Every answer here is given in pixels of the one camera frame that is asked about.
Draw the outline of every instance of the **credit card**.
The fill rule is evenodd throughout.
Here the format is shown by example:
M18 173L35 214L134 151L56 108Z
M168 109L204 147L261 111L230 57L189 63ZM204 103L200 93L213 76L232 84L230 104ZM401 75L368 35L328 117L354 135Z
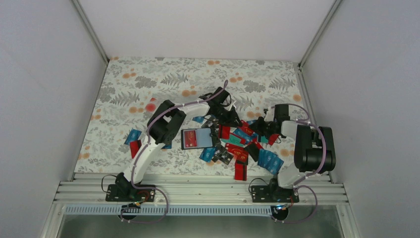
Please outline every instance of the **credit card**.
M196 147L197 146L197 138L195 130L187 130L184 131L184 141L185 147Z

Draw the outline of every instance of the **pile of cards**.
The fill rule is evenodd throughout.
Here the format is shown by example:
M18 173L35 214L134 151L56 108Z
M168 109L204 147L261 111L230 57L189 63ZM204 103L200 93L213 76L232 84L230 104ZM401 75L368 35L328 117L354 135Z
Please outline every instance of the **pile of cards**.
M284 162L273 152L260 149L260 154L258 156L258 166L263 167L270 171L270 173L273 175L276 175L280 171L283 163Z

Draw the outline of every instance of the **black mounting bracket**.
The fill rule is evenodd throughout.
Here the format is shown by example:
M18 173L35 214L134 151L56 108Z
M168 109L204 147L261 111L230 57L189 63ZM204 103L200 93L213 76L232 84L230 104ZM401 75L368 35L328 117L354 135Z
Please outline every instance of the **black mounting bracket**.
M252 202L258 203L297 203L299 195L293 189L278 186L277 178L270 179L268 185L251 186Z
M155 187L148 184L136 184L137 187ZM135 189L125 177L119 173L115 184L108 185L105 201L107 202L153 202L155 200L155 189Z

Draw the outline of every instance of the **orange dot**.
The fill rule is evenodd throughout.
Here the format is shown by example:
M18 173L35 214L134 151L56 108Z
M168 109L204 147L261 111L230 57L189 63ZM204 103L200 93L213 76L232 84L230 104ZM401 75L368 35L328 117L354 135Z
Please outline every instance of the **orange dot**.
M293 100L295 100L296 102L300 102L302 100L302 97L300 95L293 95Z
M129 113L135 113L137 111L137 107L130 107L128 110Z
M281 149L280 150L280 154L284 157L289 156L289 151L286 149Z
M188 97L189 95L190 95L190 91L188 91L188 90L182 91L182 96Z
M254 115L253 112L247 112L247 117L253 118L253 117L255 117L255 115Z

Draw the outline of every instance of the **orange flower pattern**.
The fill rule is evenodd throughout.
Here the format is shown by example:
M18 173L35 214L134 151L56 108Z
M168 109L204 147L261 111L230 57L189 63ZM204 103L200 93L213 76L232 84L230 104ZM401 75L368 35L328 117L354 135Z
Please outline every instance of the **orange flower pattern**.
M124 144L131 129L145 132L147 122L166 99L175 103L196 100L229 80L231 94L239 117L253 120L264 116L263 110L278 103L302 105L293 64L281 61L175 59L112 57L101 85L97 103L78 156L75 172L118 173L132 161L130 147ZM292 119L303 118L303 112L290 108ZM185 121L181 129L201 124ZM265 149L278 154L285 169L293 162L294 140ZM234 164L205 163L201 150L181 150L180 134L172 149L160 151L147 169L149 174L233 176ZM249 159L249 176L270 173Z

